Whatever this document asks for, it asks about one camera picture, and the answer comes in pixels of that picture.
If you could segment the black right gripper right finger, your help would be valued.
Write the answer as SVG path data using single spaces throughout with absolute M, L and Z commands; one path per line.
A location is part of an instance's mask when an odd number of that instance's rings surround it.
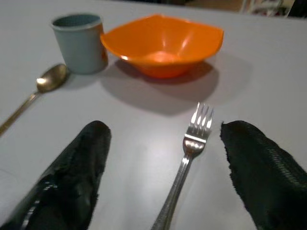
M 221 124 L 233 187 L 257 230 L 307 230 L 307 171 L 256 126 Z

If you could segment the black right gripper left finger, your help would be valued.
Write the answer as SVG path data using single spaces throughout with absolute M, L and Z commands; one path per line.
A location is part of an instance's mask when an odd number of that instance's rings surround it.
M 88 230 L 111 143 L 102 121 L 87 124 L 41 174 L 0 230 Z

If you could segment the silver fork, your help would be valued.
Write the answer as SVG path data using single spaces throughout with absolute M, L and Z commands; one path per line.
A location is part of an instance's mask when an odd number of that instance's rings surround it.
M 151 230 L 169 230 L 181 190 L 192 161 L 205 149 L 211 133 L 214 109 L 205 103 L 198 103 L 184 134 L 182 147 L 184 157 L 168 196 Z

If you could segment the gold spoon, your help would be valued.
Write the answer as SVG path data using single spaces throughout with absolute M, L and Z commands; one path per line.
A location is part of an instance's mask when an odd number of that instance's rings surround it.
M 61 87 L 69 78 L 69 69 L 65 64 L 56 64 L 36 79 L 36 91 L 32 93 L 11 115 L 0 125 L 0 137 L 10 128 L 10 126 L 21 116 L 21 114 L 40 95 L 54 91 Z

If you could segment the grey-blue cup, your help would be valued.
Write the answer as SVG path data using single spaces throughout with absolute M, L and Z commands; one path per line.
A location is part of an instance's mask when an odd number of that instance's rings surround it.
M 57 43 L 68 69 L 75 74 L 94 74 L 108 65 L 106 49 L 100 35 L 100 16 L 74 13 L 57 17 L 51 22 Z

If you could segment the orange square bowl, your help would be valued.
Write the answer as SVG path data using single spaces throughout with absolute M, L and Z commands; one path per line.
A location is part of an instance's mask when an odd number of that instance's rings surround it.
M 149 15 L 100 35 L 104 47 L 158 79 L 184 74 L 221 48 L 223 29 L 178 17 Z

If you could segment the white wooden chair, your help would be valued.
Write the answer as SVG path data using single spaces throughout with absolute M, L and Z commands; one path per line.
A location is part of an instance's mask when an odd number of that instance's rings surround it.
M 267 17 L 288 15 L 295 0 L 243 0 L 240 12 Z

